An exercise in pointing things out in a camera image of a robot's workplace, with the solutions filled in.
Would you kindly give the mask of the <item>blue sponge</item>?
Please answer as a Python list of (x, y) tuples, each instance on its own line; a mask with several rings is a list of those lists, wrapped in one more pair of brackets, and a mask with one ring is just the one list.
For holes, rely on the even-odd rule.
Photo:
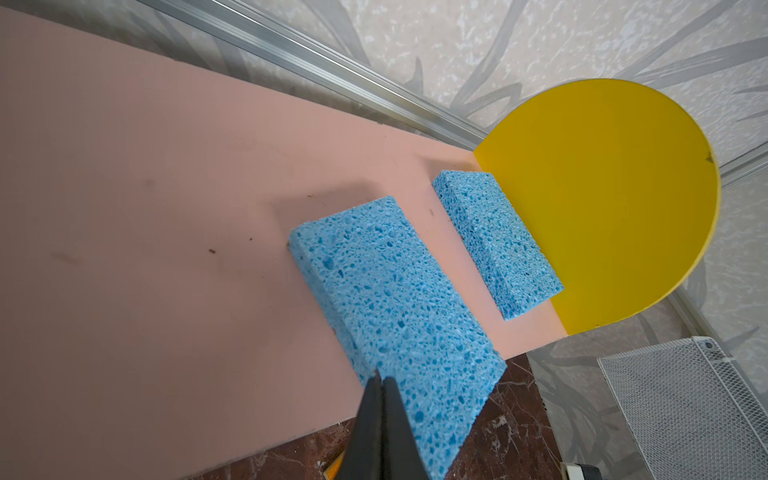
[(564, 291), (564, 285), (494, 176), (443, 170), (440, 199), (504, 320)]
[(294, 228), (289, 249), (359, 380), (396, 380), (444, 478), (506, 370), (449, 277), (391, 196)]

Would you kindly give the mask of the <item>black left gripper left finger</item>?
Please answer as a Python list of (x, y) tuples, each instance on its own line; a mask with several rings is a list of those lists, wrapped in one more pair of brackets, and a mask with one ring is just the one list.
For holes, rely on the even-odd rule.
[(384, 396), (378, 371), (367, 381), (338, 480), (378, 480), (382, 475)]

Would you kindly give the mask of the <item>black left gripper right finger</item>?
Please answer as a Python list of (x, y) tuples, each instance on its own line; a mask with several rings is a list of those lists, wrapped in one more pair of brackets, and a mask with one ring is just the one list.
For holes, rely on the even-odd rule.
[(383, 380), (381, 478), (427, 480), (396, 380)]

